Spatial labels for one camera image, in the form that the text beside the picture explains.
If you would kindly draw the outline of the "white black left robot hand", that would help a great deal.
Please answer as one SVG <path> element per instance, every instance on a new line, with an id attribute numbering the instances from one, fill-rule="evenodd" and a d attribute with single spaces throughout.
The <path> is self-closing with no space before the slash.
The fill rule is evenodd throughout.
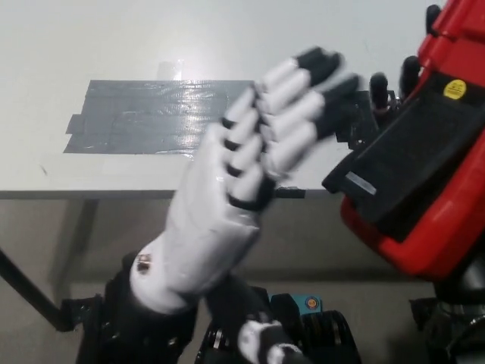
<path id="1" fill-rule="evenodd" d="M 285 60 L 249 86 L 214 124 L 172 200 L 164 242 L 166 309 L 181 312 L 216 294 L 242 299 L 243 311 L 221 324 L 251 363 L 304 363 L 282 325 L 255 308 L 249 288 L 232 275 L 253 246 L 261 214 L 277 185 L 340 125 L 356 75 L 325 91 L 337 52 L 316 47 Z"/>

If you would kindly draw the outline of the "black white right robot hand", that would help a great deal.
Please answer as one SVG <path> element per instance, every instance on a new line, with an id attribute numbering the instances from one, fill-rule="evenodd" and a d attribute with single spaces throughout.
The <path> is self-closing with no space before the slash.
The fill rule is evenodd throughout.
<path id="1" fill-rule="evenodd" d="M 425 30 L 427 35 L 437 36 L 433 25 L 439 17 L 442 9 L 439 5 L 430 5 L 427 7 L 425 14 Z M 399 77 L 399 99 L 404 102 L 415 87 L 418 85 L 421 72 L 421 64 L 418 56 L 408 56 L 402 63 Z M 391 111 L 391 105 L 388 102 L 388 79 L 382 72 L 373 74 L 369 81 L 369 96 L 371 100 L 371 109 L 374 115 L 384 116 Z"/>

